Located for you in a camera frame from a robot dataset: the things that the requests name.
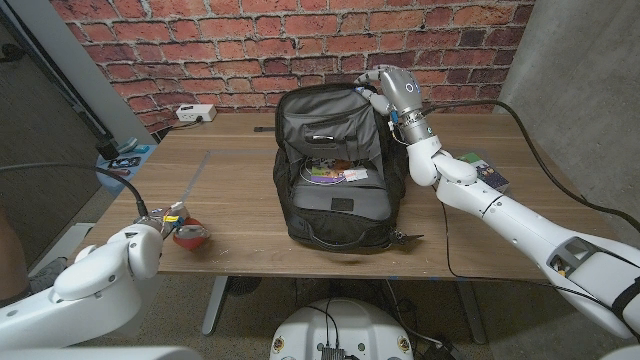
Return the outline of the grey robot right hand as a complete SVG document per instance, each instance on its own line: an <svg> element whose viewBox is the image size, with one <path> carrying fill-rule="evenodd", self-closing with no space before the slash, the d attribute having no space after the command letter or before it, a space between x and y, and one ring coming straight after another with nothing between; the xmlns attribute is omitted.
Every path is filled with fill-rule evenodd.
<svg viewBox="0 0 640 360"><path fill-rule="evenodd" d="M365 83L379 81L383 94L374 94ZM382 115L396 112L400 122L424 120L422 92L414 74L394 65L378 65L360 75L355 90Z"/></svg>

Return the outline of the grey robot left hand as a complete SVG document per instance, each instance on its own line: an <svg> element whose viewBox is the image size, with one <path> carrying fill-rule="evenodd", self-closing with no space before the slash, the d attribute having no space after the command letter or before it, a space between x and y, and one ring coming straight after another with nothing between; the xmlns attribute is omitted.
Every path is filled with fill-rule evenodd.
<svg viewBox="0 0 640 360"><path fill-rule="evenodd" d="M152 210L141 222L158 230L163 238L170 234L182 239L209 237L209 231L191 216L183 202Z"/></svg>

